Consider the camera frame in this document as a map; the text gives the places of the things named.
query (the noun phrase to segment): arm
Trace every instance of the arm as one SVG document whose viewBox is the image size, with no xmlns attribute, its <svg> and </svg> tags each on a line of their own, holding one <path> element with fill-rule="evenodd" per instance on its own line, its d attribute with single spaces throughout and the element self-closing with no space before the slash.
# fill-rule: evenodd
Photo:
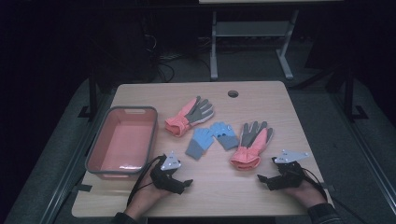
<svg viewBox="0 0 396 224">
<path fill-rule="evenodd" d="M 298 188 L 284 189 L 285 193 L 295 198 L 307 210 L 313 224 L 343 224 L 331 204 L 310 183 L 303 180 Z"/>
<path fill-rule="evenodd" d="M 151 184 L 152 180 L 149 173 L 150 171 L 146 173 L 140 185 L 145 187 L 137 191 L 125 211 L 123 213 L 117 213 L 111 220 L 111 223 L 135 224 L 156 202 L 171 194 L 170 191 L 155 188 Z"/>
</svg>

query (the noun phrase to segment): cuff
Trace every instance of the cuff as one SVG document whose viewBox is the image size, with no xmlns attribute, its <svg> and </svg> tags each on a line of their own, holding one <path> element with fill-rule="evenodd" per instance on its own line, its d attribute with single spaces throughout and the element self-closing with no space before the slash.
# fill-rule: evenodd
<svg viewBox="0 0 396 224">
<path fill-rule="evenodd" d="M 117 213 L 113 219 L 111 219 L 112 224 L 137 224 L 137 222 L 126 215 L 125 213 Z"/>
<path fill-rule="evenodd" d="M 186 155 L 193 157 L 196 161 L 201 159 L 205 151 L 201 146 L 193 139 L 189 143 L 189 147 L 186 150 Z"/>
<path fill-rule="evenodd" d="M 230 163 L 238 170 L 252 170 L 260 163 L 258 154 L 254 148 L 239 147 L 230 158 Z"/>
<path fill-rule="evenodd" d="M 165 129 L 176 137 L 182 136 L 190 127 L 189 121 L 184 116 L 177 115 L 165 120 Z"/>
<path fill-rule="evenodd" d="M 219 143 L 223 146 L 223 148 L 227 151 L 230 149 L 233 149 L 235 147 L 238 147 L 238 145 L 239 145 L 239 141 L 236 138 L 236 136 L 225 135 L 225 136 L 217 137 L 217 139 L 218 139 Z"/>
<path fill-rule="evenodd" d="M 326 220 L 338 220 L 339 222 L 334 223 L 342 223 L 334 207 L 329 203 L 320 203 L 308 208 L 308 215 L 311 217 L 313 224 L 322 223 Z"/>
</svg>

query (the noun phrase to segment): hole in table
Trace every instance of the hole in table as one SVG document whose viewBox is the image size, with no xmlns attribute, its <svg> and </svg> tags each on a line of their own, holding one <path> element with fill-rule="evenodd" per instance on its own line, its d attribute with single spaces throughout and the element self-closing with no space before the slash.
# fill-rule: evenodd
<svg viewBox="0 0 396 224">
<path fill-rule="evenodd" d="M 228 96 L 230 96 L 231 98 L 236 98 L 238 97 L 238 95 L 238 91 L 228 91 Z"/>
</svg>

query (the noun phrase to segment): sleeve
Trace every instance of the sleeve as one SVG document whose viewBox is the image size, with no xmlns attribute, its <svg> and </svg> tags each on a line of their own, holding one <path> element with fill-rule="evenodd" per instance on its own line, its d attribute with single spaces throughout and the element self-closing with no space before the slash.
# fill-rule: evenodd
<svg viewBox="0 0 396 224">
<path fill-rule="evenodd" d="M 308 209 L 312 224 L 344 224 L 344 221 L 337 214 L 329 203 L 320 203 Z"/>
<path fill-rule="evenodd" d="M 117 213 L 113 219 L 111 219 L 111 224 L 138 224 L 133 218 L 129 217 L 125 213 Z"/>
</svg>

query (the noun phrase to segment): pink glove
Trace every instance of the pink glove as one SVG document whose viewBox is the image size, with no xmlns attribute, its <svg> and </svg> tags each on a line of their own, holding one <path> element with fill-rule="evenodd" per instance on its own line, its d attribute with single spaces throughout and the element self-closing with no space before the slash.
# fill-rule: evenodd
<svg viewBox="0 0 396 224">
<path fill-rule="evenodd" d="M 165 120 L 165 129 L 180 137 L 192 126 L 203 123 L 213 117 L 213 105 L 208 100 L 201 101 L 201 96 L 189 101 L 176 116 Z"/>
<path fill-rule="evenodd" d="M 273 132 L 272 128 L 267 129 L 265 121 L 260 126 L 254 121 L 250 129 L 245 123 L 239 147 L 231 157 L 230 163 L 236 169 L 243 171 L 256 168 L 261 161 L 260 154 L 266 149 Z"/>
</svg>

